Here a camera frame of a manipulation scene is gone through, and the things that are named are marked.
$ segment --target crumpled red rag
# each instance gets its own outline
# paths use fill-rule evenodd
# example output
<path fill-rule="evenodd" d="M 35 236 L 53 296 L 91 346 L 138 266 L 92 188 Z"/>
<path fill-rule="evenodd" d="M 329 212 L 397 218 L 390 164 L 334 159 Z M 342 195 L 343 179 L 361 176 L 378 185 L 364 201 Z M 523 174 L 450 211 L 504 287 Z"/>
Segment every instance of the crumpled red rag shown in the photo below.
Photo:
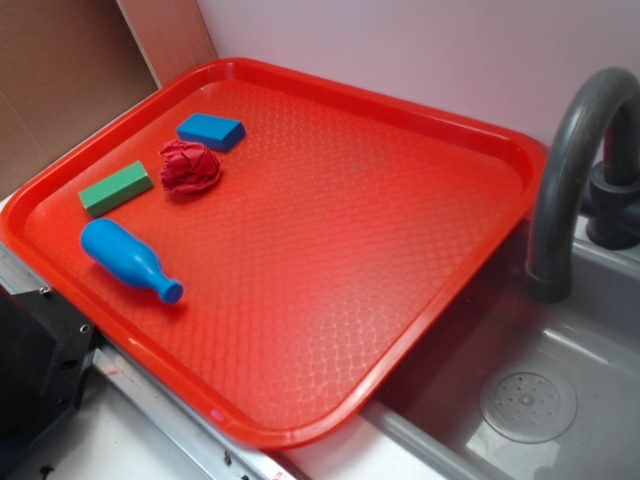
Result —
<path fill-rule="evenodd" d="M 206 145 L 173 140 L 160 155 L 166 158 L 160 180 L 171 193 L 193 193 L 211 187 L 220 178 L 220 160 Z"/>

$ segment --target white wall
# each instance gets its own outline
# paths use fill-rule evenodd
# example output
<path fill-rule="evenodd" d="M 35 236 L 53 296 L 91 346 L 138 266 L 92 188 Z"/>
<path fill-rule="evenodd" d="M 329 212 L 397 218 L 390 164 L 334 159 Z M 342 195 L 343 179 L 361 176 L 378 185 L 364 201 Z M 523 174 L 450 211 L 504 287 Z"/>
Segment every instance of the white wall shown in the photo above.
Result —
<path fill-rule="evenodd" d="M 244 56 L 479 118 L 550 144 L 600 68 L 640 76 L 640 0 L 198 0 Z"/>

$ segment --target sink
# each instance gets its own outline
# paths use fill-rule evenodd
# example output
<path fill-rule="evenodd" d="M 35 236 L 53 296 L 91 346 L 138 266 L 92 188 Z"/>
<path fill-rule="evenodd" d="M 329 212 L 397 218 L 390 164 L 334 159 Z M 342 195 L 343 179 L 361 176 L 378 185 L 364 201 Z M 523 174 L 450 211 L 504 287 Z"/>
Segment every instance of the sink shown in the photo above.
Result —
<path fill-rule="evenodd" d="M 414 450 L 446 459 L 456 478 L 638 478 L 640 263 L 576 240 L 573 294 L 537 304 L 526 293 L 527 228 L 511 234 L 374 403 L 400 419 L 396 430 L 422 435 Z"/>

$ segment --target green block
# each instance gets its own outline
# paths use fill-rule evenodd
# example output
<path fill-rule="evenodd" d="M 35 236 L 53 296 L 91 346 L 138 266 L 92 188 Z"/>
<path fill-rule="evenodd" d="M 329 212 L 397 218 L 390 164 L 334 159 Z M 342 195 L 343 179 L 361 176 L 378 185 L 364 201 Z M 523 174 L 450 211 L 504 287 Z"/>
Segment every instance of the green block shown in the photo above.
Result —
<path fill-rule="evenodd" d="M 153 187 L 139 161 L 80 192 L 84 208 L 93 218 L 108 212 Z"/>

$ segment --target drain cover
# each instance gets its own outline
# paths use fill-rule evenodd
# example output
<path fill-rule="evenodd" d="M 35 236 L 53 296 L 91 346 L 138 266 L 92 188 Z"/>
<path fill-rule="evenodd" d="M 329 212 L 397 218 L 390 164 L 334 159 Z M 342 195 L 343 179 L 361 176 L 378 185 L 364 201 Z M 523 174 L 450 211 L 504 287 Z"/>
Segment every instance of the drain cover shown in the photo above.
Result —
<path fill-rule="evenodd" d="M 576 394 L 558 371 L 541 363 L 510 365 L 490 375 L 480 408 L 491 427 L 522 443 L 541 443 L 564 433 L 576 415 Z"/>

